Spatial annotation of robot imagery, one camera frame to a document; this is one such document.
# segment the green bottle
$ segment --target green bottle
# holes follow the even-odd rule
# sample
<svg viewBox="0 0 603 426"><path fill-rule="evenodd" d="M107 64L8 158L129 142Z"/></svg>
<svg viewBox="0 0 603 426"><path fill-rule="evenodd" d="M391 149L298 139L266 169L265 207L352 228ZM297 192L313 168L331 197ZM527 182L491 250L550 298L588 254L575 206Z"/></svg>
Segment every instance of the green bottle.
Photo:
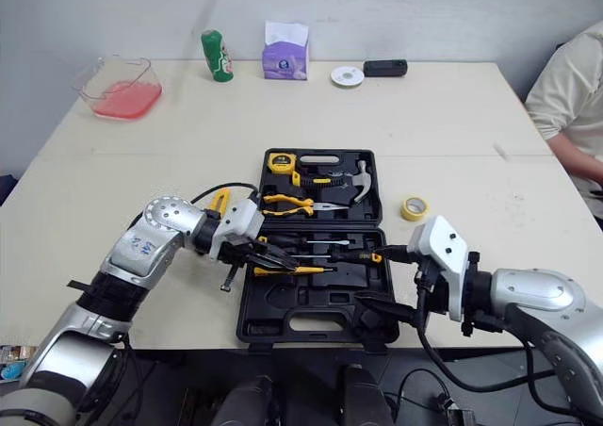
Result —
<svg viewBox="0 0 603 426"><path fill-rule="evenodd" d="M205 60L216 82L228 82L234 77L233 62L228 57L222 35L218 30L207 30L201 36Z"/></svg>

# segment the white tissue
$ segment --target white tissue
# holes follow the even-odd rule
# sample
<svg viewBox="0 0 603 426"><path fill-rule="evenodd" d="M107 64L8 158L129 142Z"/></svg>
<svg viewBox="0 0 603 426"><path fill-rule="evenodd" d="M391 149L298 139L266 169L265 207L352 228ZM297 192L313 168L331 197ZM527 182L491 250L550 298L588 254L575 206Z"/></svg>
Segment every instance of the white tissue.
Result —
<svg viewBox="0 0 603 426"><path fill-rule="evenodd" d="M309 29L307 25L266 21L265 28L266 45L282 41L305 46L308 41Z"/></svg>

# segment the tissue box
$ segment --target tissue box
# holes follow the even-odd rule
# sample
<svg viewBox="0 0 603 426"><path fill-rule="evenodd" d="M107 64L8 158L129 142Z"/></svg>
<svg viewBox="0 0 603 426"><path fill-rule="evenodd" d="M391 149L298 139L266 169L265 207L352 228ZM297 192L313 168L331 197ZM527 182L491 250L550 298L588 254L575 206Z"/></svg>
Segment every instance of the tissue box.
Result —
<svg viewBox="0 0 603 426"><path fill-rule="evenodd" d="M266 22L262 67L266 79L306 80L310 57L308 26Z"/></svg>

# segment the black tool case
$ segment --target black tool case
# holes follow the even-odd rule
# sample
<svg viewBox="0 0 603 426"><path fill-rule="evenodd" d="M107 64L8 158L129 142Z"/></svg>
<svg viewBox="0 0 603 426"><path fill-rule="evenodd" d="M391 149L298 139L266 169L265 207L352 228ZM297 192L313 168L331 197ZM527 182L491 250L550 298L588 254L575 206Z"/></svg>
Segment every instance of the black tool case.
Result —
<svg viewBox="0 0 603 426"><path fill-rule="evenodd" d="M309 189L295 187L291 175L275 174L269 169L269 155L294 154L296 170L301 176L321 177L332 174L357 174L358 161L364 160L371 176L368 194L358 204L354 197L360 187L329 187ZM385 234L377 228L382 219L375 156L369 150L316 150L273 148L266 151L260 183L262 197L285 194L315 202L349 205L350 209L315 211L307 217L296 214L285 217L267 216L260 236L288 235L307 240L342 240L350 245L305 244L282 246L290 254L329 254L332 251L375 249L385 245ZM262 209L288 210L290 203L265 205ZM394 298L389 264L361 265L348 262L329 262L327 259L304 258L302 266L334 268L334 271L315 274L274 274L258 277L247 268L245 285L238 314L236 334L250 344L250 352L269 352L274 343L338 342L362 343L367 352L385 352L385 343L399 336L398 323L384 319L354 300L354 292L370 289ZM320 326L320 330L294 330L291 321L327 320L338 327Z"/></svg>

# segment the person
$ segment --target person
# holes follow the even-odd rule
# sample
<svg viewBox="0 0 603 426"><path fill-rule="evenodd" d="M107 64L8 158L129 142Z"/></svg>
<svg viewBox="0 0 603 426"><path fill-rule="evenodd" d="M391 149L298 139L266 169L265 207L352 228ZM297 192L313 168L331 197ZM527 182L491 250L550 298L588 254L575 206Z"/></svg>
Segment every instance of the person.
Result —
<svg viewBox="0 0 603 426"><path fill-rule="evenodd" d="M561 46L526 109L603 229L603 21Z"/></svg>

